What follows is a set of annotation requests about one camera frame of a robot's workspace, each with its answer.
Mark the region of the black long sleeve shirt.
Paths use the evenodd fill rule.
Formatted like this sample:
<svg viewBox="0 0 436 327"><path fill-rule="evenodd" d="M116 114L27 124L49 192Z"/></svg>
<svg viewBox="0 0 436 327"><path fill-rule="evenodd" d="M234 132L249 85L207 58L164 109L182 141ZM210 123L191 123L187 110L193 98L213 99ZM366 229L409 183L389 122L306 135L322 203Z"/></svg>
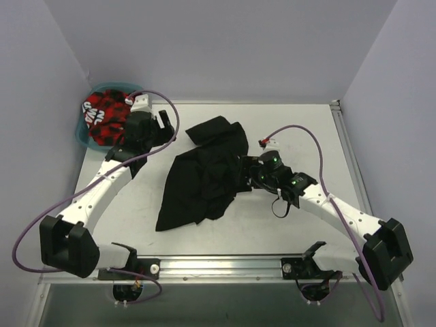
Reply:
<svg viewBox="0 0 436 327"><path fill-rule="evenodd" d="M240 158L249 150L243 126L216 116L185 133L195 148L173 161L155 225L157 232L219 219L236 197Z"/></svg>

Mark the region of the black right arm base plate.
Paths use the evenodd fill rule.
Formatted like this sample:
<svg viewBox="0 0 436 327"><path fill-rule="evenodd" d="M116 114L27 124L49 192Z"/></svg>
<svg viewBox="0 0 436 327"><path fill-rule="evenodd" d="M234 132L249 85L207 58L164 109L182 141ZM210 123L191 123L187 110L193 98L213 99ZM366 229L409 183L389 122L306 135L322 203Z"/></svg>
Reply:
<svg viewBox="0 0 436 327"><path fill-rule="evenodd" d="M320 270L310 258L288 257L281 258L281 273L285 280L325 279L328 271Z"/></svg>

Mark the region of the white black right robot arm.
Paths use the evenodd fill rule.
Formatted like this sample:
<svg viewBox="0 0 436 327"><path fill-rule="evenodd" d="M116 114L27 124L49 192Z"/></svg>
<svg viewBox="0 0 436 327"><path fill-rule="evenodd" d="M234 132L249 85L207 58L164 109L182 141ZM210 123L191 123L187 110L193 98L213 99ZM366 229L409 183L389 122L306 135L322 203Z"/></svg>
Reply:
<svg viewBox="0 0 436 327"><path fill-rule="evenodd" d="M293 172L278 151L241 159L240 183L245 189L263 189L321 219L346 235L357 248L353 253L322 245L302 261L303 273L316 279L326 270L360 273L368 283L387 290L413 262L403 224L394 218L384 221L368 215L323 189L321 181Z"/></svg>

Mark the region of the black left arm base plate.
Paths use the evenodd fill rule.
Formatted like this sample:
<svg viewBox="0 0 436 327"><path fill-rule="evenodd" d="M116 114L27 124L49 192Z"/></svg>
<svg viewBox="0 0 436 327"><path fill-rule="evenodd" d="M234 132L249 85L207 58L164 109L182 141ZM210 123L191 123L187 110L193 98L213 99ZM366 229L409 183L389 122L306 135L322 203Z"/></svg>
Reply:
<svg viewBox="0 0 436 327"><path fill-rule="evenodd" d="M141 274L150 277L154 280L158 280L160 272L161 260L158 258L137 258L128 263L126 267L122 268L122 271ZM107 269L99 269L97 279L100 281L133 281L144 280L143 277L136 275L130 275L120 272L112 272Z"/></svg>

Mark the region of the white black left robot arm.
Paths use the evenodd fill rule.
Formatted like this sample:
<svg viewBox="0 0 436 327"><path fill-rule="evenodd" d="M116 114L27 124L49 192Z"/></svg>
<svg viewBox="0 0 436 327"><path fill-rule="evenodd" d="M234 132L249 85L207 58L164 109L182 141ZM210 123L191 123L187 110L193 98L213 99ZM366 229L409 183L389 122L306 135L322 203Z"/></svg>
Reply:
<svg viewBox="0 0 436 327"><path fill-rule="evenodd" d="M93 231L120 190L136 177L150 155L175 140L176 132L165 110L158 116L147 111L130 113L122 140L108 151L78 199L56 217L47 215L40 222L42 262L81 278L99 268L113 268L122 280L134 278L136 250L120 243L99 245Z"/></svg>

